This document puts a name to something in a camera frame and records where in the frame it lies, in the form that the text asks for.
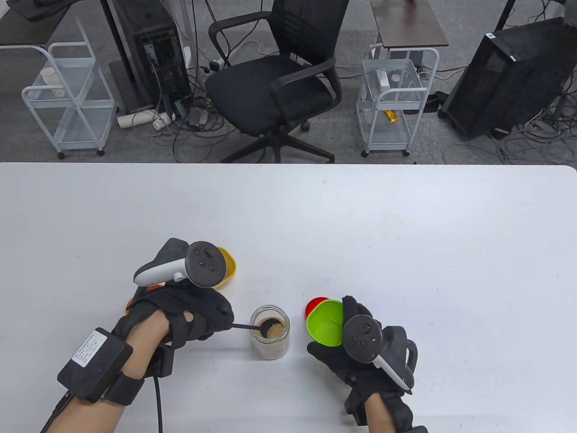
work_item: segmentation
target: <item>chair backrest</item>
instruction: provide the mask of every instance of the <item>chair backrest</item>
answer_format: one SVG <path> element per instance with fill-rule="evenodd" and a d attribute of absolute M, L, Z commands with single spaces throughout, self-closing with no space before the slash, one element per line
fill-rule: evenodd
<path fill-rule="evenodd" d="M 269 23 L 280 53 L 311 64 L 330 59 L 348 5 L 349 0 L 275 0 Z"/>

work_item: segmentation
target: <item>chair seat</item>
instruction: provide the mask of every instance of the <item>chair seat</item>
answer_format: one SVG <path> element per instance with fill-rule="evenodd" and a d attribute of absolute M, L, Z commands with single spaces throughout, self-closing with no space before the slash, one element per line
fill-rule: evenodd
<path fill-rule="evenodd" d="M 205 86 L 226 120 L 242 133 L 257 137 L 282 124 L 270 94 L 271 83 L 303 68 L 287 56 L 267 56 L 225 68 L 211 75 Z M 290 121 L 326 109 L 332 102 L 331 93 L 317 77 L 291 83 L 279 93 L 279 104 Z"/>

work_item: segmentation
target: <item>battery label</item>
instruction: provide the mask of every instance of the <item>battery label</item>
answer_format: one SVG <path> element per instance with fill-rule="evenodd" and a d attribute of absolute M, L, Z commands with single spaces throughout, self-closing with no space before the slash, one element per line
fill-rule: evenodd
<path fill-rule="evenodd" d="M 81 367 L 86 367 L 93 356 L 98 352 L 106 341 L 106 336 L 98 331 L 93 331 L 72 357 L 72 360 Z"/>

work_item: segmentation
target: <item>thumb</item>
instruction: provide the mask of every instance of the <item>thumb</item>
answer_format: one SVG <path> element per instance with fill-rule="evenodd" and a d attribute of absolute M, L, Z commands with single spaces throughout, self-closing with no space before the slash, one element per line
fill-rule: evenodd
<path fill-rule="evenodd" d="M 335 349 L 338 348 L 330 348 L 327 346 L 323 346 L 321 343 L 317 343 L 316 341 L 311 341 L 306 347 L 307 352 L 309 352 L 316 359 L 327 365 L 334 363 L 333 358 L 335 358 L 336 355 Z"/>

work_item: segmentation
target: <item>white metal cart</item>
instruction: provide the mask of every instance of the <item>white metal cart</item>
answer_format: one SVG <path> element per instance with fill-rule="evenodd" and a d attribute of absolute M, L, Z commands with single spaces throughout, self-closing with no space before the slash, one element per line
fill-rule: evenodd
<path fill-rule="evenodd" d="M 435 48 L 391 48 L 390 51 L 403 51 L 404 59 L 379 59 L 375 53 L 383 48 L 382 43 L 369 47 L 362 62 L 363 80 L 357 99 L 357 120 L 364 149 L 361 156 L 366 158 L 371 151 L 402 150 L 408 156 L 425 109 L 433 79 L 439 66 L 439 52 Z M 426 87 L 421 81 L 417 69 L 409 58 L 413 51 L 431 52 L 434 63 Z M 381 80 L 377 71 L 387 75 L 390 88 L 381 89 Z M 392 111 L 396 121 L 387 116 Z M 415 124 L 411 129 L 404 111 L 416 112 Z"/>
<path fill-rule="evenodd" d="M 58 159 L 64 159 L 63 151 L 68 149 L 94 148 L 98 155 L 104 155 L 103 148 L 115 110 L 110 88 L 78 18 L 76 23 L 84 39 L 82 42 L 56 42 L 48 50 L 36 45 L 0 46 L 0 49 L 32 48 L 40 51 L 47 59 L 42 69 L 53 68 L 58 77 L 59 84 L 48 85 L 42 75 L 38 74 L 34 83 L 22 90 L 24 103 L 58 152 Z M 58 58 L 53 53 L 57 47 L 86 47 L 90 57 Z M 87 100 L 95 74 L 99 75 L 104 84 L 108 99 Z M 54 108 L 65 110 L 56 132 L 52 134 L 36 110 Z"/>

